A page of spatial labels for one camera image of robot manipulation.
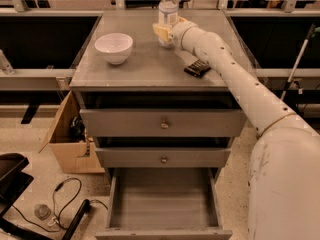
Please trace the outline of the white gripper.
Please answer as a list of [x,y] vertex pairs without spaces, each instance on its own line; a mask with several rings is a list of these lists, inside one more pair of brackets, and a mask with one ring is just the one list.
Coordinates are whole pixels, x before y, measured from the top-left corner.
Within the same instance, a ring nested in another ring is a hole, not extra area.
[[183,17],[178,17],[175,26],[153,24],[154,33],[164,41],[172,43],[181,50],[193,50],[196,42],[198,26]]

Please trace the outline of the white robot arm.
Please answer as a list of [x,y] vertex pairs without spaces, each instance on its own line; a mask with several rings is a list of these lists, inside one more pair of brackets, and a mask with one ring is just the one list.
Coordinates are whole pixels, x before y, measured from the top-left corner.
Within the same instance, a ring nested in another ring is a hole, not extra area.
[[249,166],[248,240],[320,240],[320,136],[246,71],[214,32],[180,18],[154,33],[214,69],[256,128]]

